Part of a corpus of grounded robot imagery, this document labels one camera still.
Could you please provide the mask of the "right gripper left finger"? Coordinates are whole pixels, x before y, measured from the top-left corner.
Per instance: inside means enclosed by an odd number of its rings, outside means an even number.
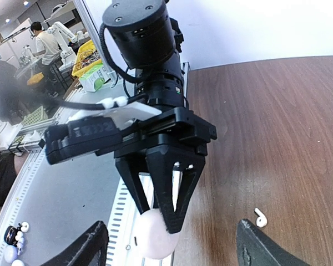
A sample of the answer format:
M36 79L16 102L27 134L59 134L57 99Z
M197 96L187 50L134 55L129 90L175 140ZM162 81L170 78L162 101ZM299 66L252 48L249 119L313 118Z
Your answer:
M64 251L42 266L105 266L109 234L103 221L96 221Z

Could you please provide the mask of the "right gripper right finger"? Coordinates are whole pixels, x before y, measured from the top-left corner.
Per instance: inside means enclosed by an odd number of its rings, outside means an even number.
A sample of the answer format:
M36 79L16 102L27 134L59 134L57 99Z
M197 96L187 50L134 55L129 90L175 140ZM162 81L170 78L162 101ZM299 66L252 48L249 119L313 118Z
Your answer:
M238 264L244 266L307 265L303 260L281 248L248 219L238 222L236 252Z

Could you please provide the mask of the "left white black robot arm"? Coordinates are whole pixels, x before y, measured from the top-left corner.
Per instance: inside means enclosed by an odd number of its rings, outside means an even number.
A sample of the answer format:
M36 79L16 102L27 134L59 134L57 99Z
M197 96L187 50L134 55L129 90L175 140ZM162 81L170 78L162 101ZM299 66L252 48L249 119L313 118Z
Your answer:
M99 30L107 63L134 93L159 114L136 118L119 148L115 165L140 213L150 210L140 173L148 173L167 232L181 231L191 196L205 166L216 127L189 109L180 65L184 40L166 1L113 1Z

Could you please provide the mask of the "round white case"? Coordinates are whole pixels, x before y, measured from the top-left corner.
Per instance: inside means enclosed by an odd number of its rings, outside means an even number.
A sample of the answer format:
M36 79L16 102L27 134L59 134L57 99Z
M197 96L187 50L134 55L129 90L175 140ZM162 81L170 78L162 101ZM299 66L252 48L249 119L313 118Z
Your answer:
M158 209L150 209L137 219L135 237L139 253L149 259L161 260L171 255L180 233L169 233Z

